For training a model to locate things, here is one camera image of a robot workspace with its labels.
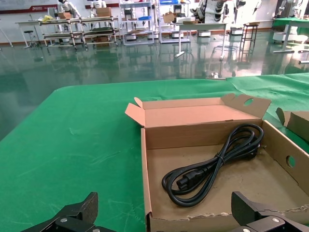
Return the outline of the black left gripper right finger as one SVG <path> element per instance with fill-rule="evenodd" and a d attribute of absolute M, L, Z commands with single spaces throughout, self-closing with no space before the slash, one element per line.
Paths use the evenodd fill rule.
<path fill-rule="evenodd" d="M 288 219 L 271 206 L 250 201 L 239 191 L 231 194 L 231 211 L 239 227 L 234 232 L 307 232 L 308 226 Z"/>

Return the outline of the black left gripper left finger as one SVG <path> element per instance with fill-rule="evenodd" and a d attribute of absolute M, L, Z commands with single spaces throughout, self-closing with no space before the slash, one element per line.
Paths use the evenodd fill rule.
<path fill-rule="evenodd" d="M 96 226 L 98 193 L 91 192 L 79 203 L 64 206 L 51 219 L 25 229 L 26 232 L 108 232 Z"/>

